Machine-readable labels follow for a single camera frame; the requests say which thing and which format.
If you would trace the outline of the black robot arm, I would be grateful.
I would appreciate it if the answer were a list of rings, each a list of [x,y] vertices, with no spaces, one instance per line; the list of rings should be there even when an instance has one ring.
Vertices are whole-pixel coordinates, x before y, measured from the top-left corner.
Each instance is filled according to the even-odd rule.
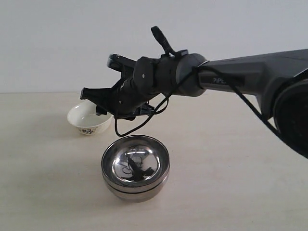
[[[209,61],[186,50],[141,57],[134,61],[118,54],[109,68],[121,77],[111,88],[83,88],[82,100],[96,105],[96,113],[115,119],[153,117],[163,111],[149,101],[159,94],[167,103],[172,95],[198,97],[206,90],[234,92],[286,145],[308,155],[308,51],[306,49]],[[247,95],[257,99],[254,107]]]

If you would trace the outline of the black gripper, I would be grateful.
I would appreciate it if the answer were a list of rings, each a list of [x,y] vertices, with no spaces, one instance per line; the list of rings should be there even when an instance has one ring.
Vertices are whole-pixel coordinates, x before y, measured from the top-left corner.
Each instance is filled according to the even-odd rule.
[[[134,120],[153,111],[154,108],[146,104],[156,96],[156,92],[140,92],[134,79],[129,77],[126,80],[120,79],[110,88],[84,87],[79,98],[96,103],[97,116],[109,113],[117,119]]]

